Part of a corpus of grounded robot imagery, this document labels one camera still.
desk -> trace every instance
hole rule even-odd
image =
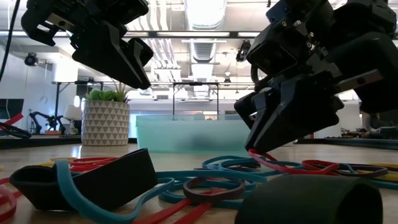
[[[8,177],[16,169],[27,165],[46,161],[52,157],[103,157],[122,156],[137,149],[135,144],[115,147],[93,147],[81,145],[62,145],[47,147],[30,147],[27,149],[11,149],[0,151],[0,164],[4,170],[0,178]],[[279,160],[301,162],[304,159],[320,159],[333,162],[367,163],[387,162],[398,163],[398,153],[387,149],[371,149],[361,147],[333,146],[333,145],[305,145],[299,144],[292,147],[275,149],[271,154]],[[152,153],[151,158],[157,171],[162,170],[190,170],[200,167],[205,159],[215,155],[191,155],[191,154],[163,154]],[[381,190],[384,207],[384,223],[395,224],[398,220],[398,191]],[[118,213],[130,213],[134,210],[137,200],[133,200],[120,208]],[[148,201],[139,218],[146,217],[170,204],[153,198]],[[166,222],[173,223],[185,215],[192,208],[185,209],[170,217]],[[236,211],[214,208],[207,211],[197,223],[224,224],[233,223]],[[7,224],[47,224],[47,223],[91,223],[72,212],[40,212],[36,211],[24,197],[18,200],[17,213]]]

robotic arm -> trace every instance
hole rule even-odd
[[[327,0],[280,0],[267,17],[247,55],[267,76],[235,103],[251,128],[246,149],[267,152],[337,124],[342,91],[354,89],[368,113],[398,108],[387,100],[398,93],[396,14],[387,1],[348,0],[333,10]]]
[[[62,122],[61,122],[61,118],[63,118],[63,116],[49,116],[43,113],[40,113],[38,111],[36,112],[32,112],[29,114],[29,116],[32,118],[32,121],[35,123],[35,133],[34,134],[40,134],[40,131],[42,130],[41,125],[39,124],[39,122],[36,119],[36,116],[42,116],[43,118],[45,118],[49,123],[46,124],[49,126],[49,130],[53,129],[54,131],[57,130],[57,121],[60,124],[60,128],[59,130],[61,131],[61,134],[65,134],[65,130],[66,128],[63,126]]]
[[[55,45],[58,31],[67,31],[75,61],[146,89],[150,82],[143,66],[153,51],[141,39],[126,42],[122,37],[125,24],[147,13],[145,0],[28,0],[21,25],[31,39],[49,46]]]
[[[54,46],[59,30],[72,33],[73,59],[133,88],[150,86],[143,66],[153,52],[141,39],[122,40],[124,26],[148,12],[145,0],[28,0],[27,35]],[[246,149],[267,152],[339,122],[337,93],[354,89],[368,113],[398,108],[396,14],[387,0],[280,0],[270,25],[247,52],[255,91],[235,103],[251,128]],[[259,80],[257,69],[267,76]]]

yellow resistance band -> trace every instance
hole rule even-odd
[[[387,164],[387,163],[370,163],[372,166],[381,166],[381,167],[390,167],[390,168],[398,168],[398,164]],[[367,174],[371,171],[358,170],[359,174]],[[376,179],[380,180],[390,180],[390,181],[398,181],[398,172],[389,171],[387,175],[376,177]]]
[[[67,159],[68,162],[71,162],[72,160],[76,159],[76,157],[56,157],[56,158],[51,158],[47,162],[42,162],[40,164],[35,164],[36,166],[47,166],[47,167],[52,167],[57,159]]]

security camera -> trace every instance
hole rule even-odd
[[[36,53],[28,53],[27,57],[25,58],[25,65],[34,67],[39,64],[39,60],[36,57]]]

ventilation duct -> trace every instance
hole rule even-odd
[[[185,15],[189,30],[221,30],[223,28],[226,10],[226,0],[185,0]],[[214,61],[216,44],[198,43],[190,44],[192,62],[210,63]],[[194,64],[192,75],[195,81],[204,78],[210,81],[214,65]],[[209,97],[208,86],[195,86],[195,96]]]
[[[189,30],[221,30],[225,9],[226,0],[185,0]],[[208,63],[215,55],[216,44],[191,43],[190,50],[196,62]]]

